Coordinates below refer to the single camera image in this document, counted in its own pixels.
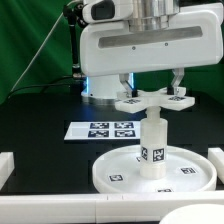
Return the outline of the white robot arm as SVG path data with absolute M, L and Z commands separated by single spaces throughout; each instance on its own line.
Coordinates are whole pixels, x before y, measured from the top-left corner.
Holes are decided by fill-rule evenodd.
M 114 100 L 135 73 L 218 63 L 223 57 L 221 3 L 182 6 L 180 0 L 83 0 L 80 37 L 82 96 Z

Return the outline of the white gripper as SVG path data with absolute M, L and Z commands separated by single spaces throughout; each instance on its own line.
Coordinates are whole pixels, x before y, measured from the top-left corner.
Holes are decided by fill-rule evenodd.
M 138 96 L 128 73 L 173 69 L 168 95 L 177 95 L 184 69 L 223 57 L 221 3 L 132 2 L 124 20 L 87 23 L 80 36 L 80 64 L 87 76 L 119 75 L 128 98 Z

